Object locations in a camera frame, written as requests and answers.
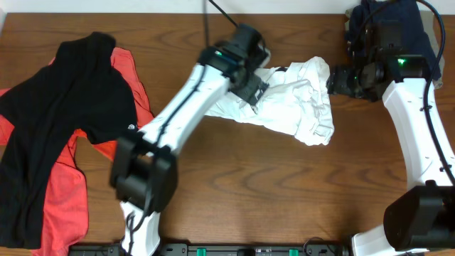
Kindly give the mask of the black t-shirt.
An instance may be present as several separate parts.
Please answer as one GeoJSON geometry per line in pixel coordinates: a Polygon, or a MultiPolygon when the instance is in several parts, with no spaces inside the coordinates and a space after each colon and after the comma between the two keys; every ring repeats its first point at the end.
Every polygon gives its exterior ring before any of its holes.
{"type": "Polygon", "coordinates": [[[1,96],[1,116],[14,126],[1,159],[1,246],[41,246],[51,169],[75,130],[101,144],[135,128],[132,90],[111,63],[115,46],[99,32],[63,42],[50,65],[1,96]]]}

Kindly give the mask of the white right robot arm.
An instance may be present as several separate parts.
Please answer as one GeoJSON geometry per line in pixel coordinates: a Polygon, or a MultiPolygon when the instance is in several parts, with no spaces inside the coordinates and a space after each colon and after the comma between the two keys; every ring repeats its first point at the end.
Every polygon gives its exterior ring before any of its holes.
{"type": "Polygon", "coordinates": [[[381,225],[350,240],[351,255],[405,255],[454,248],[454,180],[444,171],[432,135],[454,153],[434,102],[434,86],[423,55],[410,55],[398,21],[368,24],[360,41],[364,56],[332,69],[331,95],[382,101],[394,123],[405,159],[407,192],[385,210],[381,225]]]}

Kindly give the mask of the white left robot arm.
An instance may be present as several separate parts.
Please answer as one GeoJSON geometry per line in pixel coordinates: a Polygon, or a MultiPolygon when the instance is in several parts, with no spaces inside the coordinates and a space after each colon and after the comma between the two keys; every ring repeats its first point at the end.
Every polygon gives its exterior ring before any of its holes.
{"type": "Polygon", "coordinates": [[[178,185],[178,155],[205,113],[229,92],[254,107],[268,89],[255,75],[270,52],[260,32],[241,23],[232,38],[206,47],[176,96],[137,132],[118,138],[110,174],[125,218],[126,255],[153,255],[159,218],[178,185]]]}

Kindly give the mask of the dark navy folded garment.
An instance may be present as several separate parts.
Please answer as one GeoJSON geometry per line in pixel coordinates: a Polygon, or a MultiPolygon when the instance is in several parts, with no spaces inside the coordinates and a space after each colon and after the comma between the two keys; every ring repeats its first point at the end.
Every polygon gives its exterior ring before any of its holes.
{"type": "Polygon", "coordinates": [[[358,79],[365,65],[375,61],[379,55],[420,55],[429,66],[438,65],[428,35],[420,17],[416,1],[361,1],[353,8],[348,35],[348,54],[353,60],[358,79]],[[381,21],[399,21],[402,23],[403,50],[378,50],[372,45],[372,28],[381,21]]]}

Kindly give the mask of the red-orange t-shirt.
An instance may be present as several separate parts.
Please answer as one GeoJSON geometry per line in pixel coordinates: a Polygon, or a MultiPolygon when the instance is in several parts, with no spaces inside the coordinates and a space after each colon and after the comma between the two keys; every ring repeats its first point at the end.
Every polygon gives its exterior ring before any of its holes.
{"type": "MultiPolygon", "coordinates": [[[[129,51],[115,48],[111,63],[132,90],[137,121],[129,128],[135,130],[153,119],[149,99],[139,81],[134,59],[129,51]]],[[[74,131],[50,172],[44,200],[41,247],[33,250],[33,255],[67,255],[69,246],[79,242],[87,234],[89,213],[86,180],[75,165],[79,137],[87,138],[87,132],[82,129],[74,131]]]]}

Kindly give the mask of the grey-beige folded garment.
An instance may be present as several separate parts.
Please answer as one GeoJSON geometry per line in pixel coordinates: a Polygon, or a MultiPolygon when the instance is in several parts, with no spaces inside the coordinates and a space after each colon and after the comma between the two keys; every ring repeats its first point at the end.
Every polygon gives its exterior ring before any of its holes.
{"type": "MultiPolygon", "coordinates": [[[[420,17],[422,20],[422,24],[424,27],[424,32],[428,35],[429,37],[429,42],[431,44],[432,50],[434,51],[434,54],[436,55],[439,50],[439,44],[437,41],[437,37],[434,32],[434,14],[431,11],[419,11],[420,12],[420,17]]],[[[347,9],[345,12],[346,18],[348,21],[345,22],[345,36],[348,35],[348,30],[349,30],[349,23],[350,23],[350,18],[353,14],[353,8],[347,9]]],[[[438,80],[433,80],[435,89],[440,89],[443,86],[443,80],[442,80],[442,75],[444,72],[444,65],[445,65],[445,60],[444,57],[441,57],[440,63],[439,63],[439,68],[441,70],[441,77],[438,80]]]]}

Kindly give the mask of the white t-shirt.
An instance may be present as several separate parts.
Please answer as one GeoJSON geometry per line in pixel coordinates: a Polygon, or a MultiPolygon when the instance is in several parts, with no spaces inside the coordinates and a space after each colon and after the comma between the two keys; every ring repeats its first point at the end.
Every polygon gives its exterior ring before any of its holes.
{"type": "Polygon", "coordinates": [[[289,134],[308,146],[328,145],[335,128],[326,88],[330,68],[323,58],[255,74],[269,88],[254,107],[229,92],[205,114],[289,134]]]}

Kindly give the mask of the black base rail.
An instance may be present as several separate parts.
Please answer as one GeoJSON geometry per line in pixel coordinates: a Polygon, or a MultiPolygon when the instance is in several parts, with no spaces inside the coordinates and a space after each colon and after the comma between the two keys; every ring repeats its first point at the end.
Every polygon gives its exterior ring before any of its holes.
{"type": "MultiPolygon", "coordinates": [[[[73,245],[69,256],[125,256],[127,251],[117,244],[73,245]]],[[[159,246],[153,256],[349,256],[344,245],[322,239],[310,239],[303,245],[188,245],[168,243],[159,246]]]]}

